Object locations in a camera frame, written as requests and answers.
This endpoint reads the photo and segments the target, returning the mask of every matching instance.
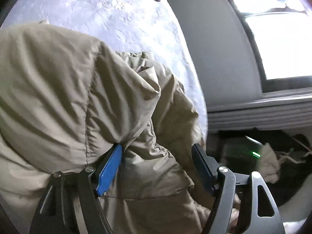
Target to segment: mattress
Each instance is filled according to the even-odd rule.
[[[203,93],[184,35],[166,0],[18,0],[1,29],[41,20],[95,36],[115,51],[152,53],[182,82],[207,135]]]

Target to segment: gray wall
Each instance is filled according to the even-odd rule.
[[[262,98],[246,33],[227,0],[168,0],[192,56],[207,106]]]

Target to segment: blue gripper pad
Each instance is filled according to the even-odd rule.
[[[122,147],[120,144],[114,145],[107,153],[107,157],[101,162],[99,168],[103,165],[103,169],[99,174],[99,183],[96,188],[98,196],[102,196],[110,188],[110,184],[118,170],[122,158]]]

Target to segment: beige fabric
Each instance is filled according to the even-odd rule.
[[[198,203],[211,200],[190,151],[204,140],[168,68],[47,24],[14,26],[0,40],[0,196],[26,230],[51,173],[78,172],[121,143],[101,198],[113,231],[201,231],[209,210]]]

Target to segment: stitching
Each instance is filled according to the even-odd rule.
[[[95,72],[96,72],[96,62],[97,62],[97,59],[98,59],[99,55],[97,55],[96,59],[95,59],[95,62],[94,62],[94,67],[93,67],[93,71],[92,71],[92,77],[91,77],[91,83],[90,83],[90,87],[89,87],[89,90],[88,90],[88,99],[87,99],[87,108],[85,110],[85,160],[88,164],[88,148],[89,147],[89,142],[88,142],[88,136],[87,136],[87,114],[88,114],[88,107],[89,107],[89,100],[90,100],[90,93],[91,93],[91,87],[93,85],[93,80],[94,80],[94,75],[95,75]]]

